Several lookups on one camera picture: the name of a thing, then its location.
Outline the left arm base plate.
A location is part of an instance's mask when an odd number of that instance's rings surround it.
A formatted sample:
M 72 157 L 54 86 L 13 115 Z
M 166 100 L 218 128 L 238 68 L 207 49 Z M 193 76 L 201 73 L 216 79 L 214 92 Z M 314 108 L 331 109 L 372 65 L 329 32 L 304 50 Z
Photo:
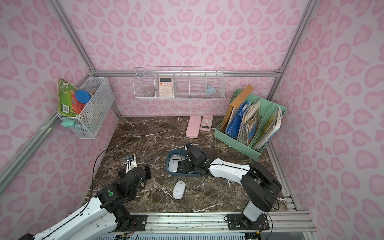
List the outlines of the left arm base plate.
M 144 232 L 147 225 L 148 215 L 131 215 L 119 227 L 120 232 L 130 233 L 133 230 Z

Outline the white mouse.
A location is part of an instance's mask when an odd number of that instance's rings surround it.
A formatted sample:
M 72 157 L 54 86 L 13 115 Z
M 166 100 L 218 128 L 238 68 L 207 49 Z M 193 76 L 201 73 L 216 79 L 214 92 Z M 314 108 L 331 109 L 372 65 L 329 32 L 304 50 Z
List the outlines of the white mouse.
M 180 200 L 184 196 L 184 192 L 186 189 L 186 183 L 183 181 L 178 181 L 173 190 L 173 198 L 176 200 Z

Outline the teal storage box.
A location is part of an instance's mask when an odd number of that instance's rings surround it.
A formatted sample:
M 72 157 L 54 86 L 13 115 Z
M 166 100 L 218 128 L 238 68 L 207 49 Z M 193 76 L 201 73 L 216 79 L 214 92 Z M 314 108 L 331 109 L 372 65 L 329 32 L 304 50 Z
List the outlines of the teal storage box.
M 186 159 L 187 159 L 187 156 L 186 156 L 185 148 L 170 151 L 168 156 L 167 156 L 166 166 L 165 166 L 167 173 L 169 173 L 171 176 L 175 176 L 175 177 L 196 177 L 196 178 L 203 177 L 203 176 L 200 176 L 199 174 L 197 174 L 197 175 L 181 174 L 180 173 L 180 163 L 178 166 L 178 171 L 176 173 L 170 173 L 168 171 L 169 160 L 180 160 L 180 162 L 181 162 L 182 160 L 186 160 Z

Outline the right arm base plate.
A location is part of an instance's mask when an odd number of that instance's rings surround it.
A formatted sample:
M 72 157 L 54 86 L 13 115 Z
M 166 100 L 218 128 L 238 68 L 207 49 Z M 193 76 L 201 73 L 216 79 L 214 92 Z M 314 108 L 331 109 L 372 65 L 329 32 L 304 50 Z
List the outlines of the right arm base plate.
M 230 231 L 255 230 L 265 231 L 270 229 L 266 214 L 261 214 L 255 221 L 249 220 L 243 214 L 227 214 L 224 220 L 228 223 Z

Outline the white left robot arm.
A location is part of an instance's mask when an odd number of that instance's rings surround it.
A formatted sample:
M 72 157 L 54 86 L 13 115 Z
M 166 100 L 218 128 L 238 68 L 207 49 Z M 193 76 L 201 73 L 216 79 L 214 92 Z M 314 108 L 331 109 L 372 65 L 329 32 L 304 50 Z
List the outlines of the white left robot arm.
M 125 204 L 136 198 L 152 177 L 149 166 L 119 174 L 89 201 L 56 225 L 23 240 L 94 240 L 107 233 L 129 234 L 145 230 L 147 215 L 131 215 Z

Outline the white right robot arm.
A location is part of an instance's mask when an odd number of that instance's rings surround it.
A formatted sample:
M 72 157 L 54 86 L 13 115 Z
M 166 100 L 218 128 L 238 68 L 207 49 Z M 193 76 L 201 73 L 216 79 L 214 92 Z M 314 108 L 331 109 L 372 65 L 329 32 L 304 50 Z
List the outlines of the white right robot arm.
M 256 222 L 261 214 L 269 213 L 278 202 L 282 185 L 261 163 L 239 165 L 219 158 L 209 159 L 205 152 L 192 144 L 184 149 L 187 159 L 182 160 L 178 172 L 223 178 L 240 184 L 250 199 L 242 211 L 243 218 L 248 222 Z

